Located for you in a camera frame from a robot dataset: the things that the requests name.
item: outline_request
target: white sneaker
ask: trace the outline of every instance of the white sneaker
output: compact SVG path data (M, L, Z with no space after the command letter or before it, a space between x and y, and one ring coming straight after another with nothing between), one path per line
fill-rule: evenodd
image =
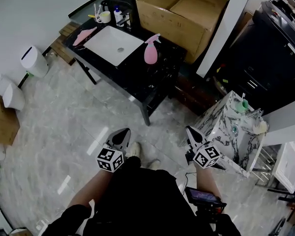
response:
M155 159L150 165L149 165L149 169L150 170L159 170L159 167L161 166L161 161L158 159Z
M141 145L138 142L134 142L130 147L130 153L126 154L126 157L136 156L140 158Z

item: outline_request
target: white bottle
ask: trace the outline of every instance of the white bottle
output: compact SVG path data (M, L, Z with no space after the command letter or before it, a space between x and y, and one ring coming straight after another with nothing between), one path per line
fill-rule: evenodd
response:
M119 6L118 5L115 5L115 10L114 10L114 15L115 15L115 19L116 19L116 25L119 26L119 27L123 27L124 24L122 25L118 25L117 23L123 19L123 16L121 15L121 11L119 10Z

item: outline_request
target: tile floor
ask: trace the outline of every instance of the tile floor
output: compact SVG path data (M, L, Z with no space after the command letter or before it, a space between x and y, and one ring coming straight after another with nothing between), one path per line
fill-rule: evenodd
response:
M98 172L95 156L110 132L124 127L131 129L131 141L142 144L143 167L158 158L182 189L185 173L195 171L178 147L184 127L196 118L192 112L166 99L147 127L137 106L96 75L94 86L77 63L70 67L56 56L48 60L46 77L28 78L22 87L21 128L1 171L0 205L13 226L38 235ZM255 178L219 170L214 176L228 203L226 213L243 236L267 235L288 214L276 194L254 185ZM195 187L195 175L188 179L188 186Z

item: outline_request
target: black table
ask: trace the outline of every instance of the black table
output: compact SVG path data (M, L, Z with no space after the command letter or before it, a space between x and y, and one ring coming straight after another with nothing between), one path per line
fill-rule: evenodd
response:
M82 69L88 74L91 69L103 80L125 95L131 102L139 106L147 126L149 116L174 88L178 71L186 51L176 44L160 37L161 44L155 43L158 51L158 61L153 65L144 61L146 44L142 44L130 54L120 65L114 66L99 55L84 47L84 44L101 29L112 24L99 24L90 19L76 29L64 41L68 51L78 60ZM97 29L77 46L72 46L82 30ZM146 41L154 33L141 27L127 29L115 27L139 39Z

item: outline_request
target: black marble countertop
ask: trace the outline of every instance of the black marble countertop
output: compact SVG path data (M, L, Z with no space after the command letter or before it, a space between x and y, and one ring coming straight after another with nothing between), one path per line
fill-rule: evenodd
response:
M152 95L156 95L160 90L166 87L167 82L172 76L177 76L181 63L183 62L186 51L178 45L160 37L160 41L155 42L157 48L158 60L153 65L146 64L144 61L144 51L147 44L142 44L132 54L130 54L120 65L114 66L91 50L84 47L84 44L97 34L101 29L110 25L116 29L131 34L143 41L154 35L141 27L127 29L126 27L117 27L112 23L99 24L94 19L90 19L76 29L65 41L64 45L71 50L80 61L86 61L90 64L89 69L98 70L107 78L116 83L119 87L127 91L142 103L148 103ZM88 30L97 27L97 29L84 41L77 46L72 46L78 34L82 30Z

